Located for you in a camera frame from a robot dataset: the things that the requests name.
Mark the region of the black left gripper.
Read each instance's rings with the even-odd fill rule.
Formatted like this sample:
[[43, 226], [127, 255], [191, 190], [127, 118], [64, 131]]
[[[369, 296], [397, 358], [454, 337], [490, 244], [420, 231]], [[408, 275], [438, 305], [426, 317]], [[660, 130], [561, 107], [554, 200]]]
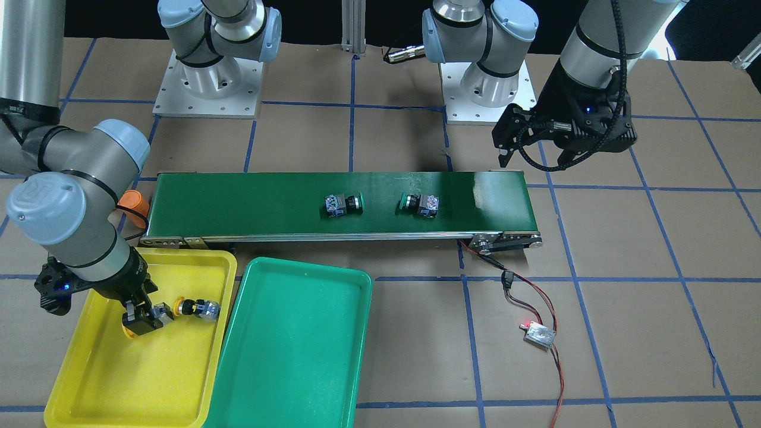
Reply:
[[506, 168], [517, 149], [518, 132], [526, 125], [541, 138], [554, 141], [563, 155], [582, 154], [595, 148], [611, 125], [622, 84], [620, 71], [604, 76], [612, 82], [593, 89], [574, 81], [557, 62], [531, 109], [511, 103], [492, 130], [498, 163]]

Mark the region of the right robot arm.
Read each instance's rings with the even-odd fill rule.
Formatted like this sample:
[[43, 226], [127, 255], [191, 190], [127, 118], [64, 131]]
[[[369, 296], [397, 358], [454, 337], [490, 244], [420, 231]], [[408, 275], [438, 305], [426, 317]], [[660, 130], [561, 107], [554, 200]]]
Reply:
[[[118, 119], [90, 132], [60, 124], [65, 5], [2, 2], [2, 171], [26, 178], [5, 210], [49, 253], [34, 283], [40, 306], [62, 316], [74, 293], [93, 289], [125, 308], [128, 336], [156, 331], [177, 315], [216, 322], [215, 301], [152, 303], [158, 288], [147, 263], [109, 222], [149, 157], [147, 138]], [[282, 38], [280, 12], [261, 1], [160, 1], [158, 12], [190, 91], [206, 97], [239, 84], [237, 58], [274, 60]]]

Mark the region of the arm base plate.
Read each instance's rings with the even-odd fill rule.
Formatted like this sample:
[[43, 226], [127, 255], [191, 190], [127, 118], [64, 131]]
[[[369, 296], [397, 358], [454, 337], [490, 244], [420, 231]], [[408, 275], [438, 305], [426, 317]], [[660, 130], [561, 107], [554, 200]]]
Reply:
[[455, 125], [494, 125], [507, 105], [533, 108], [536, 95], [524, 62], [519, 73], [498, 83], [497, 78], [470, 79], [470, 63], [450, 62], [439, 65], [446, 120]]
[[265, 65], [227, 56], [206, 68], [187, 66], [172, 53], [153, 113], [174, 118], [255, 119]]

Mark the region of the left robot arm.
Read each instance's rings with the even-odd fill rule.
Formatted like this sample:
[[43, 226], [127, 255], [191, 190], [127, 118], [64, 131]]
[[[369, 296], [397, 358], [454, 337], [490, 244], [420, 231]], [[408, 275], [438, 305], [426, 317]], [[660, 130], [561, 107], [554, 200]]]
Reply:
[[519, 153], [538, 170], [564, 171], [636, 143], [628, 74], [677, 4], [587, 2], [530, 109], [509, 95], [540, 28], [525, 2], [434, 1], [422, 14], [422, 43], [430, 62], [468, 64], [470, 100], [504, 108], [491, 133], [501, 167]]

